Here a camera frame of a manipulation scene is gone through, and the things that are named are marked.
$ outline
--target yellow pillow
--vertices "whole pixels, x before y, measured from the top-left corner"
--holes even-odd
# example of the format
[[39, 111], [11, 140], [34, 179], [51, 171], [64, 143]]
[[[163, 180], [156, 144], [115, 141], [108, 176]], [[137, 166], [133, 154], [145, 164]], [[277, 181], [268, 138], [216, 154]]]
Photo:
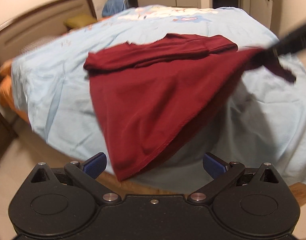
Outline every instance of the yellow pillow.
[[88, 14], [79, 14], [64, 21], [64, 25], [71, 29], [82, 28], [93, 23], [97, 23], [97, 19]]

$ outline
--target headboard padding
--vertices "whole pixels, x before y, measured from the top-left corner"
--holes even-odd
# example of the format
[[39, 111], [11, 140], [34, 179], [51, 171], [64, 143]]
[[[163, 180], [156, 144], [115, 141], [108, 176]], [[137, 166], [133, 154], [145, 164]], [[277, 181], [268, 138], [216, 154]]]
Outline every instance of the headboard padding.
[[67, 32], [64, 20], [81, 13], [96, 17], [92, 0], [57, 0], [5, 22], [0, 26], [0, 66], [28, 43]]

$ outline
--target pillow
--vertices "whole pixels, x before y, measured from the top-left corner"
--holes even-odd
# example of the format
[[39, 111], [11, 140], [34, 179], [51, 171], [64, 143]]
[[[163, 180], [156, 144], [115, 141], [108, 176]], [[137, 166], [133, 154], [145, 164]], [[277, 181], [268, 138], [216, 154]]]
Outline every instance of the pillow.
[[29, 122], [28, 115], [15, 108], [13, 94], [12, 94], [12, 79], [10, 76], [3, 78], [0, 83], [0, 103], [2, 106], [9, 106], [13, 111], [15, 111], [25, 122]]
[[82, 28], [93, 23], [97, 23], [97, 19], [88, 14], [79, 14], [64, 21], [64, 25], [70, 29]]
[[13, 59], [8, 59], [3, 63], [3, 65], [0, 67], [0, 76], [6, 77], [7, 75], [11, 75], [12, 61]]
[[36, 41], [32, 41], [29, 44], [25, 45], [21, 50], [20, 50], [20, 54], [24, 54], [27, 53], [29, 51], [35, 50], [39, 47], [41, 47], [42, 45], [45, 45], [47, 43], [50, 43], [51, 41], [56, 40], [57, 38], [59, 38], [59, 36], [44, 36]]

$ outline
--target wooden nightstand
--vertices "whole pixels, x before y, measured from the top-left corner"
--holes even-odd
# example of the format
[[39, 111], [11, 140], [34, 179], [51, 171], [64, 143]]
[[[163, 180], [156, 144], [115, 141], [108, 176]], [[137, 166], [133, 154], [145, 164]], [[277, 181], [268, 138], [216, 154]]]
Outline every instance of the wooden nightstand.
[[16, 137], [16, 132], [0, 113], [0, 157]]

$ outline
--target bed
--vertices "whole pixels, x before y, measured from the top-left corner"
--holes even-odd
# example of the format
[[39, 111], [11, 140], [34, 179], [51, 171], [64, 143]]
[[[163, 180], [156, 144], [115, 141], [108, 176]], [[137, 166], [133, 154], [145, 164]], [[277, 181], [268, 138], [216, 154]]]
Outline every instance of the bed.
[[[9, 86], [0, 88], [4, 94], [1, 99], [48, 145], [69, 156], [60, 157], [61, 161], [55, 162], [59, 166], [68, 160], [85, 160], [97, 152], [107, 154], [93, 112], [87, 75], [81, 67], [89, 51], [126, 41], [149, 43], [168, 32], [221, 34], [241, 49], [267, 47], [277, 41], [273, 33], [240, 9], [149, 6], [123, 11], [18, 57], [28, 43], [66, 33], [63, 21], [81, 12], [95, 17], [92, 0], [58, 0], [0, 27], [0, 66], [16, 57]], [[272, 162], [288, 185], [294, 185], [291, 188], [297, 192], [298, 201], [305, 203], [306, 71], [296, 57], [285, 56], [280, 61], [296, 74], [296, 85], [285, 84], [264, 68], [246, 73], [222, 111], [168, 161], [119, 182], [107, 154], [107, 169], [98, 180], [121, 195], [189, 193], [210, 181], [201, 159], [204, 152], [211, 151], [226, 161], [240, 161], [249, 167]], [[61, 81], [63, 73], [66, 82]], [[285, 125], [290, 116], [294, 121]]]

